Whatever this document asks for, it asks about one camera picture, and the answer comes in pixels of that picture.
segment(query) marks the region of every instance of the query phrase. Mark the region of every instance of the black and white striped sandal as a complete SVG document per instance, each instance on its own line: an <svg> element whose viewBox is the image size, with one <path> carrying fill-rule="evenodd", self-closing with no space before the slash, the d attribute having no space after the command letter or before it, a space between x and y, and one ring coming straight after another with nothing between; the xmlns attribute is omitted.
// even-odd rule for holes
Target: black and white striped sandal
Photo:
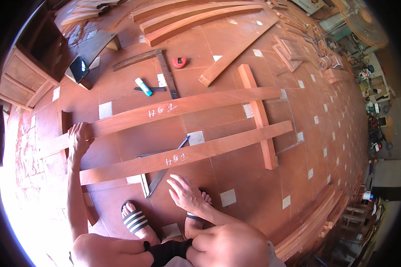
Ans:
<svg viewBox="0 0 401 267"><path fill-rule="evenodd" d="M205 190L203 190L203 189L199 189L199 191L202 193L202 192L205 192L206 194L208 194ZM201 217L199 217L199 216L197 216L196 214L194 214L194 213L192 213L192 212L188 212L187 211L187 218L190 218L190 219L195 219L195 220L197 220L197 221L200 221L200 222L206 222L204 219L202 219Z"/></svg>
<svg viewBox="0 0 401 267"><path fill-rule="evenodd" d="M135 206L134 203L131 201L127 200L123 203L121 212L123 212L123 207L127 204L131 203ZM135 207L135 211L132 211L129 213L127 216L123 218L123 224L126 226L126 228L129 229L131 234L136 233L140 229L143 229L147 225L149 225L148 220L146 216L143 214L143 212Z"/></svg>

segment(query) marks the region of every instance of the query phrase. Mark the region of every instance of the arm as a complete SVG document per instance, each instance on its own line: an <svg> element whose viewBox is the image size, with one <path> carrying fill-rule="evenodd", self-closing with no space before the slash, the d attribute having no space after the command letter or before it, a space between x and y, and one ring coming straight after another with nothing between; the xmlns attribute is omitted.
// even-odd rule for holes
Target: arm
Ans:
<svg viewBox="0 0 401 267"><path fill-rule="evenodd" d="M169 193L175 204L180 208L192 212L217 226L241 223L240 220L216 210L205 202L198 187L191 180L176 174L171 174L171 177L173 179L167 180L173 188L173 190L169 190Z"/></svg>
<svg viewBox="0 0 401 267"><path fill-rule="evenodd" d="M68 131L68 221L70 223L73 242L82 234L88 233L88 215L80 185L80 160L94 139L86 141L89 131L88 123L75 124Z"/></svg>

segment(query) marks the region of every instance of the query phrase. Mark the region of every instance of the glue stick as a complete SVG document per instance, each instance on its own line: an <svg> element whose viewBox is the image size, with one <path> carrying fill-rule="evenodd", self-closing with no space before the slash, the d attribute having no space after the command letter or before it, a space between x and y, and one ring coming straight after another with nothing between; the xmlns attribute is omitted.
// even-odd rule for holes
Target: glue stick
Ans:
<svg viewBox="0 0 401 267"><path fill-rule="evenodd" d="M143 80L141 80L140 78L136 78L135 79L136 84L138 84L138 86L141 88L141 90L143 90L143 92L149 97L152 95L152 92L150 91L150 89L147 87L147 85L145 85L145 83L143 82Z"/></svg>

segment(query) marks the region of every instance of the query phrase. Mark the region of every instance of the hand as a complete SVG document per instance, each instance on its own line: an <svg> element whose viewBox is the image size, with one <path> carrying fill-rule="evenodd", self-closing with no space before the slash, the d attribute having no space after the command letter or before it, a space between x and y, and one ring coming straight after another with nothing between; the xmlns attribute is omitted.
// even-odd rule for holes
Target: hand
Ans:
<svg viewBox="0 0 401 267"><path fill-rule="evenodd" d="M203 204L207 203L191 180L176 174L170 176L173 179L166 181L173 188L173 190L169 190L169 193L177 206L188 212L196 213Z"/></svg>
<svg viewBox="0 0 401 267"><path fill-rule="evenodd" d="M73 125L73 127L68 130L68 158L70 160L80 161L91 143L95 141L95 139L86 141L88 131L90 130L88 125L87 122L81 122Z"/></svg>

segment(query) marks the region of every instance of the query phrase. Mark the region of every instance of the tile floor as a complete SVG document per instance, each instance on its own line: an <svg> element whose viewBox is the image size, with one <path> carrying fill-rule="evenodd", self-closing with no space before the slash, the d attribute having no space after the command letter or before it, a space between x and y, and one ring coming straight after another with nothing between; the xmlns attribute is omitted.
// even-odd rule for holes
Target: tile floor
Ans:
<svg viewBox="0 0 401 267"><path fill-rule="evenodd" d="M73 4L66 5L57 14L57 23ZM63 162L56 156L45 159L39 156L42 147L59 135L58 111L72 112L73 123L94 122L100 118L99 105L107 102L111 102L112 114L117 114L170 99L168 92L147 98L142 92L133 90L137 77L149 86L157 86L156 75L160 73L160 67L156 59L111 71L117 62L151 50L147 44L139 43L142 32L129 18L132 9L143 6L128 1L101 19L90 20L84 25L80 40L93 29L106 29L118 33L123 48L102 51L100 66L89 74L96 80L90 91L64 77L60 82L60 96L55 101L52 101L51 90L32 113L12 111L7 127L14 134L7 139L7 152L16 160L15 191L22 209L38 204L48 211L42 214L46 220L66 224L66 181L56 179L65 173ZM305 21L310 21L303 12L294 10ZM315 198L327 184L328 177L330 183L340 181L341 188L354 183L366 164L368 139L364 102L357 85L351 80L331 85L310 62L289 72L272 49L275 44L272 34L298 37L278 26L268 30L242 53L211 86L206 88L198 81L199 75L214 62L213 55L222 55L230 46L243 40L248 32L259 29L261 26L256 20L266 21L272 13L262 11L232 17L237 24L230 23L227 18L217 20L185 31L155 47L165 51L168 62L178 56L190 58L183 69L170 67L181 97L243 88L236 70L240 64L250 65L259 87L283 89L281 99L264 101L270 123L291 120L294 126L294 131L273 139L278 168L266 170L260 144L254 144L170 168L166 173L166 176L171 173L186 175L208 191L215 208L257 227L271 240L279 227L293 220ZM69 36L72 29L62 30ZM302 39L298 40L303 46L309 46ZM253 49L261 51L262 56L255 56ZM242 104L156 121L98 138L83 157L82 169L176 148L188 132L203 131L208 141L250 129L255 129L255 122L253 118L246 118ZM169 188L163 179L152 197L145 200L140 184L128 184L126 179L86 186L84 190L89 192L100 216L98 223L90 227L90 232L134 238L121 222L119 208L125 200L134 200L158 232L172 223L177 223L183 231L185 212L173 203Z"/></svg>

